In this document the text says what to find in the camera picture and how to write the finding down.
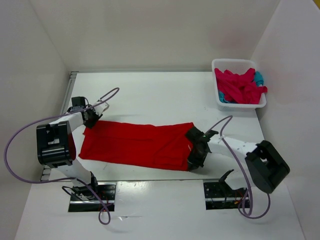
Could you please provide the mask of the red t-shirt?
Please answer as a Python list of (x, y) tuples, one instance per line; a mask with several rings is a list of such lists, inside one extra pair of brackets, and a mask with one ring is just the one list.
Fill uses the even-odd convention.
[(193, 144), (186, 133), (192, 122), (154, 126), (98, 121), (84, 130), (79, 157), (106, 163), (187, 171)]

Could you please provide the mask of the pink t-shirt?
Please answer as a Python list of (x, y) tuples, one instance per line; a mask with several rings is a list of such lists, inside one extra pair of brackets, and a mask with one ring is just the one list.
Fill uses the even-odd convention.
[(226, 69), (214, 69), (218, 97), (225, 104), (256, 105), (260, 102), (262, 94), (268, 92), (266, 86), (257, 86), (254, 82), (256, 70), (249, 68), (244, 74), (233, 73)]

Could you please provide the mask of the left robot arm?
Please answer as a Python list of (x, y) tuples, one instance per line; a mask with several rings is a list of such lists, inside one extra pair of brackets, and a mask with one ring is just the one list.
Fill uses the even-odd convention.
[(73, 97), (71, 103), (66, 115), (37, 126), (37, 158), (41, 165), (72, 178), (72, 189), (77, 195), (94, 200), (99, 196), (100, 188), (94, 174), (77, 160), (73, 131), (80, 126), (93, 128), (110, 105), (100, 99), (90, 105), (83, 96)]

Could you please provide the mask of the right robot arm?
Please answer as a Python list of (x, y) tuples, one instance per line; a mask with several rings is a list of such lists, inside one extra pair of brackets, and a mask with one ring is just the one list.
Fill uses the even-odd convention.
[(266, 194), (271, 194), (290, 173), (290, 167), (269, 141), (245, 142), (210, 130), (204, 133), (192, 127), (186, 138), (192, 143), (187, 158), (189, 172), (204, 167), (208, 154), (220, 154), (241, 164), (240, 172), (246, 173), (248, 182)]

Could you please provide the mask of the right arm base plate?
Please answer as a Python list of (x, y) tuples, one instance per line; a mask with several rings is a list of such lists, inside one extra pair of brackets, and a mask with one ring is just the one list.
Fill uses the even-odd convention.
[(203, 182), (206, 210), (237, 209), (244, 199), (246, 187), (231, 189), (225, 182), (209, 180)]

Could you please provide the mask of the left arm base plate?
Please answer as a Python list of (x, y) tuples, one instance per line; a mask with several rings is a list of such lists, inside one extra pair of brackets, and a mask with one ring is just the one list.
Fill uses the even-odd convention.
[(75, 192), (71, 187), (63, 186), (62, 188), (70, 196), (68, 205), (69, 213), (99, 212), (103, 208), (99, 199), (103, 201), (110, 212), (115, 210), (117, 189), (117, 184), (115, 182), (98, 182), (98, 198), (87, 188), (84, 189), (84, 193), (90, 194), (90, 196), (85, 196), (79, 191)]

